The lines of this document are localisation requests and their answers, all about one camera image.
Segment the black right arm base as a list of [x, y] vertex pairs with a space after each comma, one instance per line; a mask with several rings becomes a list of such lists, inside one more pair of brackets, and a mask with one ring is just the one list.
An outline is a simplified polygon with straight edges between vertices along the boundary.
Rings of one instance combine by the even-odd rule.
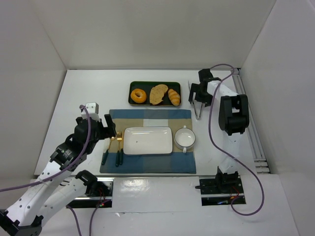
[[223, 174], [217, 168], [215, 177], [200, 178], [195, 189], [200, 191], [202, 206], [229, 205], [232, 201], [236, 205], [246, 204], [242, 181], [237, 171]]

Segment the stainless steel tongs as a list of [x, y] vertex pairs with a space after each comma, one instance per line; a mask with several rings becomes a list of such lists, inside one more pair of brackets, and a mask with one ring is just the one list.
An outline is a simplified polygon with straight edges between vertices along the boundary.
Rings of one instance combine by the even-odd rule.
[[201, 112], [202, 112], [202, 108], [203, 108], [203, 104], [201, 103], [200, 100], [200, 96], [198, 96], [198, 101], [193, 101], [193, 103], [191, 104], [195, 113], [195, 118], [197, 120], [200, 119], [201, 116]]

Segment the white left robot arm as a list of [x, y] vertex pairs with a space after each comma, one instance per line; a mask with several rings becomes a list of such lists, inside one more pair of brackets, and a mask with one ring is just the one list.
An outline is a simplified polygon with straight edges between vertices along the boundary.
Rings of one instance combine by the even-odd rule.
[[13, 205], [0, 211], [0, 226], [11, 236], [37, 236], [58, 211], [80, 196], [105, 198], [109, 188], [87, 170], [72, 172], [91, 154], [98, 141], [112, 138], [116, 126], [109, 114], [104, 127], [97, 116], [78, 117], [74, 133], [57, 146], [42, 174]]

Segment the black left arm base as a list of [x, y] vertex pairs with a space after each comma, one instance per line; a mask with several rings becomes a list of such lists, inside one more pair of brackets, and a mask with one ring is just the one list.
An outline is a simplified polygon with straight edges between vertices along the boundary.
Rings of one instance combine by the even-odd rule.
[[111, 208], [113, 196], [113, 178], [99, 178], [96, 187], [93, 187], [92, 193], [83, 194], [75, 198], [68, 205], [71, 208]]

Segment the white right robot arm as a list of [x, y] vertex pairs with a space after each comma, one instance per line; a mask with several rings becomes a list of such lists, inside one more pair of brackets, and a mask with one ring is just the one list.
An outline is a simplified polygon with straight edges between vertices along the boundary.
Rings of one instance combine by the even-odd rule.
[[219, 103], [218, 124], [223, 131], [222, 161], [218, 166], [221, 175], [238, 173], [241, 135], [249, 126], [248, 97], [238, 94], [225, 86], [221, 79], [214, 77], [210, 69], [198, 72], [199, 83], [188, 83], [189, 103], [192, 105], [197, 120], [200, 119], [202, 108], [214, 109], [214, 102]]

